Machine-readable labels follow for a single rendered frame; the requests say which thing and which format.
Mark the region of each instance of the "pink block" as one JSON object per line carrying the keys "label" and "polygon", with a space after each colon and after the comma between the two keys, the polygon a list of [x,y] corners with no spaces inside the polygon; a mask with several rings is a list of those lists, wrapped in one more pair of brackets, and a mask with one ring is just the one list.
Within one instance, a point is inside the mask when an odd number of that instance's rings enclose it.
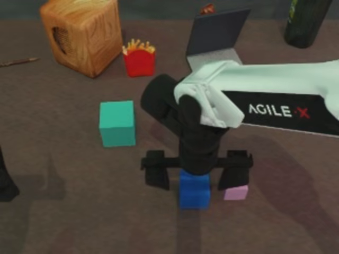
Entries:
{"label": "pink block", "polygon": [[224,200],[244,200],[248,193],[248,185],[225,190]]}

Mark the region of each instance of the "red french fries container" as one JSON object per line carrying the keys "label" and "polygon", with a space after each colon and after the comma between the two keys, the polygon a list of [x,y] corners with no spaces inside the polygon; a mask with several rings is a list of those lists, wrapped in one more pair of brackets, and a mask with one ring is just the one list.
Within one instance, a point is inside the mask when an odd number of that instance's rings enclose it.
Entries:
{"label": "red french fries container", "polygon": [[127,55],[123,55],[123,59],[129,77],[153,76],[155,52],[150,53],[143,49],[137,49]]}

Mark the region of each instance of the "bottle label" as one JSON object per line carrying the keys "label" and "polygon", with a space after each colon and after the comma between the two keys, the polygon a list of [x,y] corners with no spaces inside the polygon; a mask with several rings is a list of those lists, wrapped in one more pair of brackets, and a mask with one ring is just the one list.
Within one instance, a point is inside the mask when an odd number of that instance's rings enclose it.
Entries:
{"label": "bottle label", "polygon": [[291,8],[290,8],[290,13],[288,16],[288,22],[292,23],[293,17],[295,15],[295,11],[296,11],[296,5],[298,3],[298,0],[292,0],[292,4],[291,4]]}

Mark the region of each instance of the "wooden box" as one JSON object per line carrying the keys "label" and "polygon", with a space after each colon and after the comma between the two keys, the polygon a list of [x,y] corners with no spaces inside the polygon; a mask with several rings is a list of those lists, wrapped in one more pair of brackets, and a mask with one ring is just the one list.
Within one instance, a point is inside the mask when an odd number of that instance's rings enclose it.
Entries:
{"label": "wooden box", "polygon": [[40,14],[56,61],[88,77],[122,51],[118,0],[50,0]]}

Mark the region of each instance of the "logo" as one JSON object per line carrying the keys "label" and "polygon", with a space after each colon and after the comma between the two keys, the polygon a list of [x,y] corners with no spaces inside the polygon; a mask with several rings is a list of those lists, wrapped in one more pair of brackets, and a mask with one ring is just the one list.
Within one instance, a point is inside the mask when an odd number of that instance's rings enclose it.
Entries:
{"label": "logo", "polygon": [[257,104],[249,105],[250,114],[259,114],[259,115],[271,115],[271,116],[278,116],[278,117],[293,117],[297,115],[299,118],[306,118],[310,119],[308,114],[308,108],[301,108],[296,107],[295,110],[292,110],[289,106],[274,106],[269,104]]}

